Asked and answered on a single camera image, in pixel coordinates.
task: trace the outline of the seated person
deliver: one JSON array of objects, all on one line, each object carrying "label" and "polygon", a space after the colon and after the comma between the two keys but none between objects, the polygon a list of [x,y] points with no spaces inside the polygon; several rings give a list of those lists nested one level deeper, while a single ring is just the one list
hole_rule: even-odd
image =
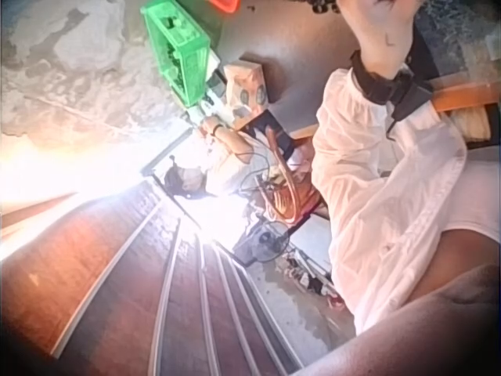
[{"label": "seated person", "polygon": [[[203,141],[201,147],[207,148],[207,158],[196,168],[183,168],[174,162],[165,174],[164,184],[176,196],[196,199],[255,190],[254,177],[267,174],[277,165],[262,132],[256,132],[253,138],[226,128],[217,117],[208,117],[196,134]],[[283,155],[292,169],[302,159],[299,150],[285,150]]]}]

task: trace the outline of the concrete wall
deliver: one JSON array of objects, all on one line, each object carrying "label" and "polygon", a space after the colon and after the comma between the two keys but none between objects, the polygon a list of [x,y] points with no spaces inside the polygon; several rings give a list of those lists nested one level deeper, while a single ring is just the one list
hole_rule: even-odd
[{"label": "concrete wall", "polygon": [[4,212],[137,171],[186,128],[144,3],[2,1]]}]

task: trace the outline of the white fabric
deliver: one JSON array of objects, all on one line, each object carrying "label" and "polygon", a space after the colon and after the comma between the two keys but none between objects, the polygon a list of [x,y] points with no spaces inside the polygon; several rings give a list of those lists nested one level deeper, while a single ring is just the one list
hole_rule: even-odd
[{"label": "white fabric", "polygon": [[427,103],[395,126],[405,156],[381,178],[388,110],[364,99],[346,70],[331,75],[317,116],[312,178],[329,205],[333,282],[360,333],[400,307],[423,276],[467,151]]},{"label": "white fabric", "polygon": [[256,187],[254,177],[266,172],[270,165],[276,165],[272,151],[267,147],[266,138],[256,132],[258,139],[245,133],[240,135],[253,147],[254,155],[248,164],[243,163],[221,143],[216,143],[211,153],[211,167],[207,170],[205,189],[215,196],[231,194],[240,189]]},{"label": "white fabric", "polygon": [[472,230],[499,243],[499,208],[499,162],[475,160],[468,154],[451,194],[444,230]]}]

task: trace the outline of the staircase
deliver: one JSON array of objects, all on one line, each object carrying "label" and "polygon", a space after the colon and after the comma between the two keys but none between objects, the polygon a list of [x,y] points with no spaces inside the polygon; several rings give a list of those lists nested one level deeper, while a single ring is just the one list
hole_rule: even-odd
[{"label": "staircase", "polygon": [[70,213],[2,263],[2,321],[71,375],[263,375],[299,366],[246,272],[155,186]]}]

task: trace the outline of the hand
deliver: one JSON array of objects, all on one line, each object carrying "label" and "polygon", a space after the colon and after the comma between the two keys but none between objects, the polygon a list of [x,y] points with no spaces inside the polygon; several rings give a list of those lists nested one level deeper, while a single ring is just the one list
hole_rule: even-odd
[{"label": "hand", "polygon": [[202,129],[208,134],[212,135],[214,128],[216,128],[221,122],[217,116],[206,117],[202,122]]},{"label": "hand", "polygon": [[337,0],[359,40],[364,67],[387,79],[402,68],[413,43],[414,15],[424,0]]}]

